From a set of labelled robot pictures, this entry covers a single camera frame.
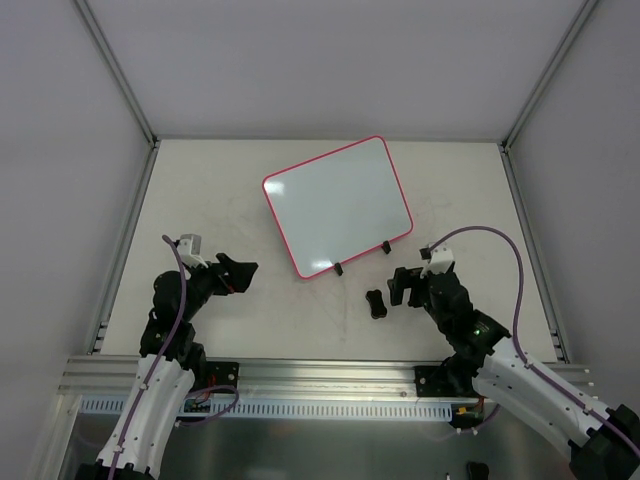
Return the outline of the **pink framed whiteboard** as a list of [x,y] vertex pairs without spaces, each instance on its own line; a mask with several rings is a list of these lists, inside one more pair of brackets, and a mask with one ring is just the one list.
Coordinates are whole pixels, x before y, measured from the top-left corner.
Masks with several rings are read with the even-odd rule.
[[308,280],[410,234],[386,140],[371,136],[267,175],[262,191],[298,277]]

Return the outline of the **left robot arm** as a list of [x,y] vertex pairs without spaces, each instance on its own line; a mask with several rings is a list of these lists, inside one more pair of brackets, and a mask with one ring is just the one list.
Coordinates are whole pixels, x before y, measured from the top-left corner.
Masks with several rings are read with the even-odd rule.
[[236,262],[224,253],[214,262],[181,255],[176,270],[156,277],[133,386],[104,447],[94,462],[78,467],[77,479],[157,479],[187,399],[230,394],[231,402],[214,419],[237,406],[237,387],[212,379],[191,320],[211,297],[246,292],[257,270],[257,263]]

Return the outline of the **black whiteboard eraser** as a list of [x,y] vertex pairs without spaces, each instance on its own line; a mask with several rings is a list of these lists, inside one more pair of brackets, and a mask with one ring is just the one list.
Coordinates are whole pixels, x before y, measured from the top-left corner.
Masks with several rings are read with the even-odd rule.
[[385,306],[382,292],[379,289],[367,291],[365,299],[369,305],[372,319],[378,320],[387,316],[388,310]]

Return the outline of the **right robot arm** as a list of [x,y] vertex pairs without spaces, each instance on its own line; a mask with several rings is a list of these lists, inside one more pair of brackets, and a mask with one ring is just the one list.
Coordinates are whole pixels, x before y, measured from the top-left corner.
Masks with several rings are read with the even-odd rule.
[[518,352],[514,336],[473,306],[453,270],[399,267],[387,285],[392,305],[424,309],[453,347],[445,364],[455,393],[474,392],[518,417],[568,459],[577,479],[629,479],[638,471],[638,415]]

